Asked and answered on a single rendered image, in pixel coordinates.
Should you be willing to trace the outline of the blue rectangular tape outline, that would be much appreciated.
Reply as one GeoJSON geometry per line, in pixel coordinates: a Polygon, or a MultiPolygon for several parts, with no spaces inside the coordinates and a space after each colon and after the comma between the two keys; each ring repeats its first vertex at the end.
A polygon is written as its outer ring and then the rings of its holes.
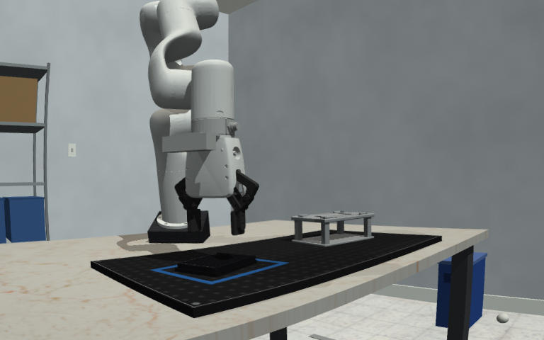
{"type": "Polygon", "coordinates": [[[275,265],[272,265],[272,266],[268,266],[268,267],[265,267],[265,268],[260,268],[260,269],[257,269],[257,270],[254,270],[254,271],[250,271],[250,272],[246,272],[246,273],[242,273],[242,274],[239,274],[239,275],[235,275],[235,276],[231,276],[231,277],[228,277],[228,278],[223,278],[223,279],[219,279],[219,280],[214,280],[214,281],[208,281],[208,280],[201,280],[201,279],[198,279],[198,278],[192,278],[192,277],[188,277],[188,276],[182,276],[182,275],[179,275],[179,274],[176,274],[176,273],[170,273],[170,272],[167,272],[167,271],[161,271],[163,269],[167,269],[167,268],[174,268],[174,267],[178,267],[177,265],[175,266],[168,266],[168,267],[164,267],[164,268],[157,268],[157,269],[152,269],[153,271],[156,271],[156,272],[159,272],[159,273],[165,273],[165,274],[168,274],[168,275],[171,275],[171,276],[176,276],[176,277],[179,277],[179,278],[185,278],[185,279],[189,279],[189,280],[192,280],[192,281],[198,281],[198,282],[201,282],[201,283],[207,283],[207,284],[215,284],[215,283],[219,283],[219,282],[223,282],[223,281],[228,281],[228,280],[231,280],[233,278],[238,278],[238,277],[241,277],[241,276],[246,276],[246,275],[249,275],[249,274],[252,274],[252,273],[256,273],[256,272],[259,272],[259,271],[264,271],[266,269],[270,269],[270,268],[273,268],[273,267],[277,267],[277,266],[281,266],[283,264],[287,264],[288,262],[281,262],[281,261],[269,261],[269,260],[263,260],[263,259],[256,259],[257,261],[266,261],[266,262],[272,262],[272,263],[278,263],[278,264],[275,264],[275,265]]]}

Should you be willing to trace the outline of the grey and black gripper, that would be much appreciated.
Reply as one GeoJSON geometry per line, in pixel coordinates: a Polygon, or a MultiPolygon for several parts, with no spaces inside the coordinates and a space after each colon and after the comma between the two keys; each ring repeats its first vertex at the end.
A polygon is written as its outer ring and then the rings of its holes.
{"type": "Polygon", "coordinates": [[[187,152],[186,177],[174,188],[187,210],[188,232],[201,231],[198,206],[203,198],[227,198],[234,209],[230,213],[231,233],[239,235],[245,233],[245,210],[259,184],[245,175],[239,139],[220,135],[216,136],[216,150],[187,152]]]}

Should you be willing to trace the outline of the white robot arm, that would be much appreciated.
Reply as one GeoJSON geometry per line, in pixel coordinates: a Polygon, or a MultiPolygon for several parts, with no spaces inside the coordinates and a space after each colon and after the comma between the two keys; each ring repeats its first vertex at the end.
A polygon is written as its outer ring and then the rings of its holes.
{"type": "Polygon", "coordinates": [[[181,62],[199,49],[200,30],[213,27],[218,16],[216,0],[160,0],[140,10],[150,56],[149,87],[162,108],[149,121],[161,205],[157,224],[171,230],[188,228],[187,210],[174,188],[185,178],[186,153],[216,150],[216,136],[235,136],[240,129],[234,120],[232,65],[218,59],[188,66],[181,62]]]}

